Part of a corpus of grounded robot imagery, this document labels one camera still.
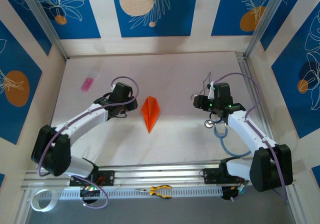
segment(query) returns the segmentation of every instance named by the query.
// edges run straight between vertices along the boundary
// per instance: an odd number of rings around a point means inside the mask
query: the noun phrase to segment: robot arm
[[[84,158],[76,158],[71,156],[71,146],[83,134],[94,128],[95,126],[108,121],[110,118],[117,117],[119,114],[137,109],[136,100],[127,105],[108,106],[110,104],[124,103],[132,100],[133,90],[124,83],[117,83],[112,93],[107,93],[103,97],[97,99],[87,110],[80,113],[71,120],[59,124],[56,127],[49,125],[43,126],[38,134],[31,159],[39,163],[46,146],[53,136],[63,127],[67,127],[54,140],[45,157],[42,166],[54,176],[61,174],[77,175],[83,178],[94,180],[97,178],[96,173],[98,167]],[[72,125],[67,126],[71,121],[75,121]]]
[[[278,170],[270,151],[272,148],[279,161],[284,183],[290,185],[293,182],[293,172],[289,147],[286,144],[278,145],[264,134],[249,116],[246,117],[245,108],[239,103],[233,103],[227,83],[214,85],[213,91],[212,99],[203,95],[195,97],[194,107],[216,114],[241,136],[253,153],[252,160],[239,158],[222,160],[219,171],[212,172],[213,179],[237,176],[251,181],[259,192],[281,187]]]

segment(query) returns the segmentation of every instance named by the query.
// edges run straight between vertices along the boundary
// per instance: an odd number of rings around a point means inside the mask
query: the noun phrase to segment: white wall
[[[320,219],[320,190],[311,171],[320,164],[320,130],[298,138],[271,66],[319,2],[298,0],[266,52],[259,43],[249,60],[261,85],[275,139],[291,148],[293,179],[308,215],[307,223],[319,223]]]
[[[0,0],[0,20],[42,70],[17,145],[0,138],[0,173],[5,174],[0,190],[0,219],[1,223],[7,224],[14,223],[20,204],[16,194],[21,188],[26,170],[30,167],[31,152],[39,129],[52,117],[65,61],[54,47],[49,56],[46,56],[7,0]]]
[[[62,43],[70,57],[124,53],[244,52],[250,36],[211,37],[219,2],[196,0],[190,37],[121,38],[114,0],[90,0],[101,39],[62,40]]]

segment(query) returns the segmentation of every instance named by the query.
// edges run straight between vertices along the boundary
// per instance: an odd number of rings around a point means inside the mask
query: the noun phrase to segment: yellow pliers
[[[160,190],[160,189],[172,189],[171,186],[168,186],[168,185],[162,185],[162,186],[158,186],[158,187],[150,187],[150,188],[140,188],[140,189],[136,189],[136,191],[138,192],[142,192],[142,193],[149,193],[150,196],[152,195],[156,195],[158,197],[161,197],[163,199],[170,199],[172,198],[171,195],[162,195],[160,193],[157,193],[156,191]]]

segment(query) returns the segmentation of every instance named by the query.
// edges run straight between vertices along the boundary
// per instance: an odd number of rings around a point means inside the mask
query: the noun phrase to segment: white tabletop
[[[88,92],[81,86],[92,67],[101,69]],[[189,53],[143,56],[72,58],[67,61],[52,125],[63,123],[87,109],[93,101],[111,91],[118,76],[133,78],[140,88],[139,107],[126,119],[113,118],[84,134],[71,148],[99,166],[219,160],[228,157],[213,129],[204,121],[209,113],[193,107],[192,94],[199,94],[211,71],[214,81],[230,72],[240,72],[234,52]],[[242,76],[227,77],[233,101],[246,109],[253,104]],[[121,82],[134,86],[129,80]],[[141,113],[148,96],[157,99],[159,118],[149,134]],[[256,113],[250,114],[257,121]],[[230,151],[242,154],[248,147],[229,128],[224,139]]]

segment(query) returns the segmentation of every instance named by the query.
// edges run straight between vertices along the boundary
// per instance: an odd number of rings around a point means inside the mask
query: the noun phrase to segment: orange origami
[[[146,128],[147,128],[148,132],[150,133],[152,128],[154,127],[154,125],[157,121],[157,118],[159,116],[159,113],[160,113],[160,108],[159,108],[157,100],[155,98],[149,96],[145,100],[141,111],[142,111],[143,118],[144,118],[144,121],[146,124]]]

